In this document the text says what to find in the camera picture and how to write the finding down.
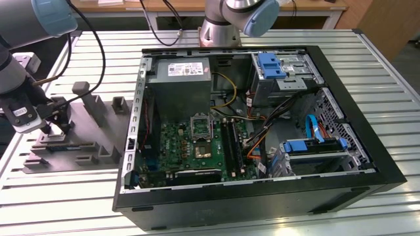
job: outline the wooden shelf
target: wooden shelf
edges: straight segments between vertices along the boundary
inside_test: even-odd
[[[348,6],[344,0],[336,0],[336,3],[329,3],[324,0],[294,0],[297,11],[344,11]],[[161,0],[142,0],[145,8],[152,12],[169,11],[166,5]],[[72,0],[74,6],[82,12],[125,12],[134,11],[141,5],[138,2],[125,2],[124,5],[117,6],[97,6],[94,1]],[[205,0],[170,0],[177,11],[204,11]],[[293,11],[293,3],[285,4],[280,7],[281,11]]]

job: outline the motherboard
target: motherboard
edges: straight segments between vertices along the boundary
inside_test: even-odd
[[[142,186],[254,179],[253,162],[246,161],[240,147],[246,138],[242,120],[209,121],[208,116],[196,116],[189,122],[162,123],[160,155],[157,159],[146,159]]]

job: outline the yellow wire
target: yellow wire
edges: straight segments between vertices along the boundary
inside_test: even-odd
[[[224,74],[220,74],[218,72],[213,72],[212,74],[220,75],[226,81],[229,81],[230,85],[233,86],[233,97],[232,97],[230,101],[228,101],[225,104],[221,104],[221,105],[217,105],[217,106],[212,106],[212,107],[210,107],[210,108],[221,108],[221,107],[228,106],[232,102],[234,102],[236,95],[237,95],[237,94],[236,94],[236,93],[237,93],[237,91],[236,91],[236,85],[234,85],[233,81],[232,81]]]

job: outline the sticker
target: sticker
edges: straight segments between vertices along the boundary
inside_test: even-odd
[[[13,111],[13,115],[14,115],[16,117],[22,116],[22,115],[26,114],[26,113],[28,113],[28,109],[26,109],[25,107],[22,107],[22,108],[20,108],[20,109],[17,109],[16,111]]]
[[[168,76],[204,75],[202,62],[172,63],[168,66]]]
[[[80,147],[68,147],[66,150],[80,150]]]
[[[262,173],[265,173],[266,167],[262,165],[262,163],[258,163],[258,164],[257,164],[257,168],[258,168],[258,170],[260,170]]]
[[[277,149],[276,149],[274,147],[270,147],[268,153],[269,153],[270,155],[273,155],[273,154],[276,153],[276,151],[277,151]]]
[[[294,71],[292,66],[282,66],[282,69],[286,70],[286,71]]]
[[[125,8],[125,11],[141,11],[142,8],[141,7],[128,7]]]
[[[330,7],[329,10],[345,10],[345,7],[344,6],[334,6],[334,7]]]
[[[246,98],[246,106],[252,107],[252,98]]]

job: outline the metal case frame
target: metal case frame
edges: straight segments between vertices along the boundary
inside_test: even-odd
[[[121,188],[121,179],[126,174],[128,166],[132,165],[129,160],[133,161],[134,149],[126,150],[118,171],[113,211],[121,212],[142,230],[196,227],[333,212],[365,196],[388,191],[406,181],[317,46],[146,49],[142,53],[144,55],[205,56],[296,49],[304,49],[312,58],[344,113],[344,121],[349,123],[364,151],[373,161],[374,165],[370,163],[366,165],[372,165],[376,172],[284,181],[256,180],[253,184],[244,185],[214,185],[202,188],[126,193]],[[146,59],[146,57],[142,58],[140,65],[136,92],[144,90]],[[133,108],[136,104],[141,105],[141,101],[136,98],[133,103]],[[134,138],[132,135],[129,128],[128,138]]]

